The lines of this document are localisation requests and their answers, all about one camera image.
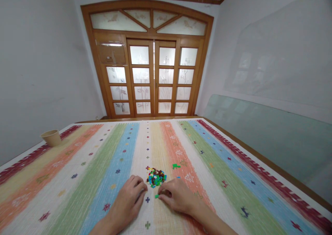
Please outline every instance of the finger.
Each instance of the finger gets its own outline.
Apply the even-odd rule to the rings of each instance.
[[[170,206],[172,208],[172,203],[173,203],[172,198],[167,197],[166,195],[159,195],[158,198],[161,199],[163,202],[165,202],[168,206]]]
[[[164,182],[158,189],[158,194],[160,194],[164,189],[172,192],[173,188],[173,180],[169,182]]]
[[[133,207],[133,211],[135,213],[135,215],[138,215],[139,210],[141,209],[141,206],[143,204],[144,201],[144,196],[145,196],[146,192],[142,192],[141,195],[138,197],[138,200],[136,201],[134,207]]]
[[[147,191],[147,190],[148,190],[148,186],[147,186],[144,182],[139,183],[139,184],[134,188],[134,194],[135,194],[135,196],[137,196],[142,190],[144,190],[144,191]]]
[[[126,184],[129,184],[130,182],[132,182],[132,180],[135,178],[135,175],[131,175],[130,177],[129,177],[129,179],[127,179],[127,181],[125,182],[125,184],[124,185],[126,185]]]
[[[130,186],[136,187],[139,183],[143,182],[143,179],[140,176],[135,176],[134,179],[131,181]]]

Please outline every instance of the white wall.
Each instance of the white wall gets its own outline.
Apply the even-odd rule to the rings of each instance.
[[[103,1],[113,1],[113,0],[75,0],[75,6],[76,6],[77,15],[79,17],[80,28],[83,32],[85,47],[88,50],[88,57],[89,57],[91,71],[93,73],[95,86],[98,91],[99,100],[102,105],[104,105],[104,101],[102,99],[102,94],[101,94],[101,90],[100,90],[100,86],[99,86],[99,82],[98,82],[98,77],[97,77],[96,69],[94,66],[93,58],[92,58],[91,48],[90,48],[89,40],[88,40],[88,37],[86,34],[85,24],[84,24],[84,20],[83,20],[83,16],[82,16],[82,11],[81,11],[81,5],[87,5],[87,4],[103,2]],[[158,0],[158,1],[165,1],[165,2],[169,2],[169,3],[173,3],[173,4],[178,4],[178,5],[181,5],[184,7],[192,8],[194,10],[206,13],[206,14],[214,17],[210,43],[209,43],[209,47],[207,50],[208,52],[206,55],[205,66],[204,66],[204,71],[203,71],[203,76],[202,76],[202,82],[203,82],[206,71],[208,70],[208,66],[209,66],[208,62],[210,60],[212,41],[214,39],[214,32],[215,32],[215,27],[216,27],[216,24],[218,21],[220,6],[211,5],[211,4],[195,3],[195,2],[187,2],[187,1],[176,1],[176,0]]]
[[[0,0],[0,165],[104,114],[73,0]]]
[[[219,94],[332,123],[331,16],[332,0],[225,0],[197,114]],[[249,73],[236,85],[244,52]],[[270,64],[259,78],[262,56]]]

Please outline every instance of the colorful striped fabric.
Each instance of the colorful striped fabric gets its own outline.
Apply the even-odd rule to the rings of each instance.
[[[130,175],[146,179],[149,167],[180,177],[238,234],[330,232],[331,213],[203,119],[70,125],[61,137],[2,167],[1,234],[88,234]],[[123,233],[205,234],[148,188]]]

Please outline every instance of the paper cup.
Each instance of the paper cup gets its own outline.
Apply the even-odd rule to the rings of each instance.
[[[58,130],[47,131],[40,135],[50,147],[55,147],[61,143],[61,138]]]

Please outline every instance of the pile of building blocks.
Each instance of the pile of building blocks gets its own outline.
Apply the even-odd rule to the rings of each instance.
[[[155,188],[156,186],[160,186],[161,183],[166,181],[167,175],[162,170],[157,170],[155,168],[149,168],[149,176],[146,179],[146,182],[148,182],[152,188]]]

